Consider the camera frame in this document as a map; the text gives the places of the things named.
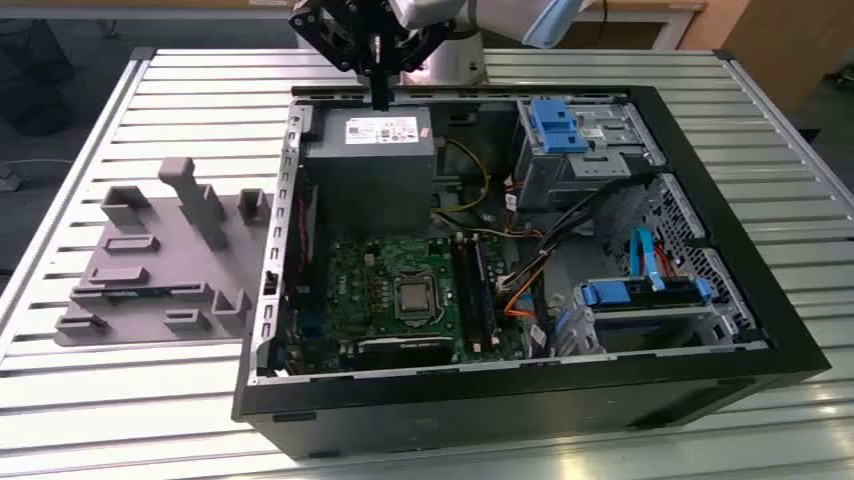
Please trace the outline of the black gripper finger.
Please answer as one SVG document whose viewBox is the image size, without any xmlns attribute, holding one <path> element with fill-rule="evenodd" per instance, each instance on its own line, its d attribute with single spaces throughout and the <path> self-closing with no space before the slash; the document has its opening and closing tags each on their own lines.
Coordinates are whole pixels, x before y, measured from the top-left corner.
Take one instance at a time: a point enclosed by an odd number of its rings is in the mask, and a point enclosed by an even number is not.
<svg viewBox="0 0 854 480">
<path fill-rule="evenodd" d="M 290 26 L 342 72 L 354 71 L 367 81 L 372 108 L 379 110 L 379 58 L 328 58 L 319 51 L 323 44 L 318 22 L 327 18 L 320 6 L 322 1 L 298 1 L 288 20 Z"/>
<path fill-rule="evenodd" d="M 379 33 L 379 110 L 394 100 L 390 80 L 402 72 L 414 72 L 446 40 L 446 24 L 436 23 L 415 31 L 384 27 Z"/>
</svg>

